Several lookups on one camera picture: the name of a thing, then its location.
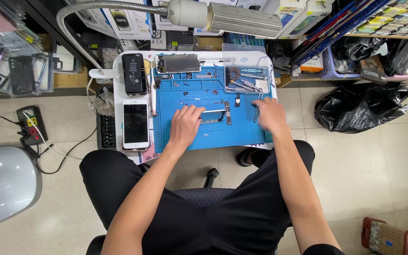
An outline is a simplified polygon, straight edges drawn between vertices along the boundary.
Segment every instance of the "foot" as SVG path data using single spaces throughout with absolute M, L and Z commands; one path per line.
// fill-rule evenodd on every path
M 239 166 L 251 166 L 251 155 L 260 150 L 259 148 L 247 148 L 246 150 L 243 150 L 241 153 L 237 154 L 236 156 L 236 161 Z

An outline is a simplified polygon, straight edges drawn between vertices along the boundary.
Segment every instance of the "blue plastic basket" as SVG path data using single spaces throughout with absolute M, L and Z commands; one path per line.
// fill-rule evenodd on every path
M 345 79 L 345 78 L 360 78 L 359 74 L 340 74 L 335 71 L 335 63 L 333 63 L 332 50 L 330 46 L 322 52 L 322 60 L 324 70 L 320 71 L 320 78 L 323 80 Z

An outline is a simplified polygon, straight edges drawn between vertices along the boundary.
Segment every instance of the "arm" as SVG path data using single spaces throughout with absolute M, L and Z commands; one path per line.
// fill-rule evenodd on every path
M 319 197 L 292 140 L 286 112 L 276 99 L 253 102 L 259 107 L 259 125 L 272 133 L 281 194 L 291 216 L 300 253 L 315 244 L 340 249 L 320 205 Z
M 157 210 L 174 165 L 193 142 L 205 108 L 184 106 L 174 113 L 170 140 L 158 160 L 128 193 L 111 221 L 102 254 L 142 254 L 141 240 Z

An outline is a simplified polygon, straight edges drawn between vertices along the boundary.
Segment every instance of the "repair desk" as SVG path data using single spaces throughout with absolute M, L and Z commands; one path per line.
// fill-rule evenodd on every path
M 121 150 L 122 147 L 122 101 L 124 99 L 130 99 L 125 92 L 124 86 L 124 74 L 122 69 L 122 55 L 124 54 L 133 54 L 139 53 L 142 54 L 144 57 L 144 67 L 146 69 L 146 75 L 148 78 L 149 84 L 151 83 L 151 79 L 153 78 L 153 68 L 155 67 L 155 60 L 154 57 L 156 55 L 172 55 L 174 52 L 171 51 L 126 51 L 121 53 L 116 57 L 113 63 L 113 69 L 105 69 L 105 74 L 100 75 L 98 70 L 93 69 L 89 72 L 89 75 L 93 78 L 113 78 L 113 89 L 114 89 L 114 108 L 115 108 L 115 122 L 120 123 L 116 126 L 116 150 L 121 151 L 127 155 L 129 159 L 132 159 L 136 164 L 141 164 L 148 160 L 157 158 L 159 156 L 158 153 L 155 152 L 155 145 L 154 145 L 154 124 L 153 118 L 150 116 L 149 120 L 149 132 L 150 132 L 150 140 L 151 140 L 151 147 L 143 152 L 125 152 Z M 237 57 L 233 58 L 223 58 L 223 53 L 220 51 L 207 51 L 207 52 L 180 52 L 181 54 L 196 54 L 198 55 L 199 61 L 201 61 L 202 67 L 212 67 L 212 66 L 224 66 L 224 64 L 228 65 L 228 61 L 234 65 L 250 65 L 250 66 L 266 66 L 269 67 L 270 71 L 270 86 L 271 86 L 271 93 L 273 98 L 277 98 L 276 89 L 275 89 L 275 79 L 273 78 L 273 69 L 272 69 L 272 62 L 267 55 L 263 52 L 259 51 L 240 51 L 237 52 Z M 152 93 L 148 95 L 137 97 L 146 99 L 149 104 L 151 104 L 151 96 Z M 245 146 L 251 147 L 258 147 L 258 148 L 266 148 L 271 149 L 273 147 L 272 143 L 262 143 L 262 144 L 249 144 Z

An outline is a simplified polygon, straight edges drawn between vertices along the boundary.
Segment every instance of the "blue silicone repair mat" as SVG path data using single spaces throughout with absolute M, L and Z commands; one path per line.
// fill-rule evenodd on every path
M 156 96 L 158 116 L 153 118 L 156 153 L 163 151 L 170 138 L 174 112 L 192 104 L 208 111 L 226 109 L 227 114 L 220 122 L 201 124 L 188 150 L 272 142 L 271 135 L 253 122 L 256 108 L 251 102 L 259 95 L 225 93 L 223 66 L 202 67 L 201 72 L 189 72 L 188 76 L 186 73 L 162 75 Z

